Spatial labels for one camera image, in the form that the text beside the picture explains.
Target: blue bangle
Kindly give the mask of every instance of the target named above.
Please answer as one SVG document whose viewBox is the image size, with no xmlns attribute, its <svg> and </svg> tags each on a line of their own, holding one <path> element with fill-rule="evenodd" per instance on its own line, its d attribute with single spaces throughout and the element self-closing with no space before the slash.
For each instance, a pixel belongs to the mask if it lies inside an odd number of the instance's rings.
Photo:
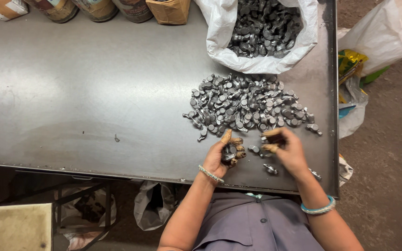
<svg viewBox="0 0 402 251">
<path fill-rule="evenodd" d="M 208 170 L 204 169 L 204 167 L 202 167 L 202 165 L 199 165 L 198 168 L 200 169 L 201 172 L 205 173 L 207 176 L 209 176 L 210 178 L 214 179 L 218 183 L 221 183 L 221 184 L 224 183 L 223 179 L 220 179 L 220 178 L 216 177 L 211 172 L 209 172 Z"/>
<path fill-rule="evenodd" d="M 302 209 L 303 212 L 307 213 L 307 214 L 324 214 L 327 213 L 328 211 L 331 211 L 335 206 L 336 206 L 336 200 L 327 195 L 328 199 L 330 200 L 330 202 L 328 203 L 328 205 L 326 205 L 323 208 L 319 208 L 319 209 L 308 209 L 305 207 L 305 205 L 302 203 L 302 205 L 300 205 L 300 208 Z"/>
</svg>

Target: gray shirt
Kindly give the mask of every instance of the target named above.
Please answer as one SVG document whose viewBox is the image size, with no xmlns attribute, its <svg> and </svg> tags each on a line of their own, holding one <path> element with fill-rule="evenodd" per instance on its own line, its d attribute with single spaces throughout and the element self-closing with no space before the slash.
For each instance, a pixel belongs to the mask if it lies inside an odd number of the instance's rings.
<svg viewBox="0 0 402 251">
<path fill-rule="evenodd" d="M 194 247 L 197 251 L 323 251 L 298 204 L 239 192 L 214 193 Z"/>
</svg>

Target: wooden board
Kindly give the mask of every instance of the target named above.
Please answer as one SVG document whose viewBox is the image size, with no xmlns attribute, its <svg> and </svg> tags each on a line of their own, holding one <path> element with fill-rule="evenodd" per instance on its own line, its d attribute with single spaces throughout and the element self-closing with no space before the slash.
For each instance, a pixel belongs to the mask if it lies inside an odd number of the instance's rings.
<svg viewBox="0 0 402 251">
<path fill-rule="evenodd" d="M 0 206 L 0 250 L 51 251 L 52 204 Z"/>
</svg>

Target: stainless steel table surface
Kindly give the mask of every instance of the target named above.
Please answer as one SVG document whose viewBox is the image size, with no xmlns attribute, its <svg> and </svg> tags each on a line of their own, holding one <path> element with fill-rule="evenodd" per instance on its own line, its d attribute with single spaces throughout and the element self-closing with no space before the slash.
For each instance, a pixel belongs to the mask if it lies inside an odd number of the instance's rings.
<svg viewBox="0 0 402 251">
<path fill-rule="evenodd" d="M 335 2 L 319 2 L 319 43 L 279 79 L 315 114 L 322 137 L 305 125 L 293 131 L 326 193 L 338 197 Z M 0 165 L 191 183 L 219 138 L 198 143 L 200 131 L 182 113 L 203 79 L 230 73 L 207 55 L 206 33 L 193 2 L 185 26 L 120 14 L 95 23 L 83 13 L 55 24 L 34 9 L 0 20 Z M 245 147 L 259 145 L 259 134 L 234 132 Z M 224 179 L 238 189 L 297 190 L 275 157 L 250 152 Z"/>
</svg>

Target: taped finger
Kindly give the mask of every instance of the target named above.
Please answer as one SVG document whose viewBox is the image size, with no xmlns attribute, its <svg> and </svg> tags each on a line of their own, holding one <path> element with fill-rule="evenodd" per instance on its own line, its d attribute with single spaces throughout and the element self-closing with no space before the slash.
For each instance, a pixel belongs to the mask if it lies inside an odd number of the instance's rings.
<svg viewBox="0 0 402 251">
<path fill-rule="evenodd" d="M 234 145 L 243 144 L 243 139 L 242 138 L 231 138 L 229 141 Z"/>
<path fill-rule="evenodd" d="M 272 153 L 276 153 L 277 150 L 279 149 L 279 146 L 274 145 L 274 144 L 264 144 L 264 145 L 261 145 L 261 148 L 264 149 L 264 150 L 268 150 L 268 151 L 270 151 Z"/>
<path fill-rule="evenodd" d="M 237 152 L 237 156 L 235 157 L 236 159 L 242 159 L 246 157 L 246 153 L 245 152 Z"/>
<path fill-rule="evenodd" d="M 232 129 L 229 129 L 226 131 L 226 133 L 224 134 L 224 136 L 221 138 L 221 142 L 223 142 L 224 144 L 227 144 L 232 137 Z"/>
<path fill-rule="evenodd" d="M 231 159 L 231 168 L 235 167 L 237 165 L 237 163 L 238 163 L 237 159 L 235 159 L 235 158 Z"/>
<path fill-rule="evenodd" d="M 239 152 L 244 152 L 244 147 L 242 145 L 237 145 L 235 148 L 237 148 L 237 151 Z"/>
<path fill-rule="evenodd" d="M 271 137 L 271 136 L 274 136 L 274 135 L 277 135 L 277 134 L 280 134 L 280 133 L 282 133 L 282 129 L 281 128 L 275 128 L 275 129 L 272 129 L 270 131 L 263 132 L 261 134 L 261 136 Z"/>
</svg>

